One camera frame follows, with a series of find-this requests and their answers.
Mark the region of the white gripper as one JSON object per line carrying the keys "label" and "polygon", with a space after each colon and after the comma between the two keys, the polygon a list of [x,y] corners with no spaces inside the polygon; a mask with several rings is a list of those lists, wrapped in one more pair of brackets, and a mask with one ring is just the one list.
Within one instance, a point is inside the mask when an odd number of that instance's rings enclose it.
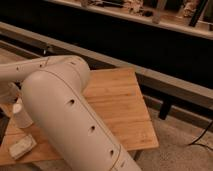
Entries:
{"label": "white gripper", "polygon": [[0,83],[0,103],[15,103],[19,96],[19,88],[14,83]]}

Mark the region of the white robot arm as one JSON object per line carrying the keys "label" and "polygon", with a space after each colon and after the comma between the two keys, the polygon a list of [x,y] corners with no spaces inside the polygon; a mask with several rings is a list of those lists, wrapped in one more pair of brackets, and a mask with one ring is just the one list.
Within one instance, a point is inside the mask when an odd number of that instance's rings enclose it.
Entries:
{"label": "white robot arm", "polygon": [[89,78],[75,55],[0,64],[0,83],[22,84],[25,110],[74,171],[142,171],[83,97]]}

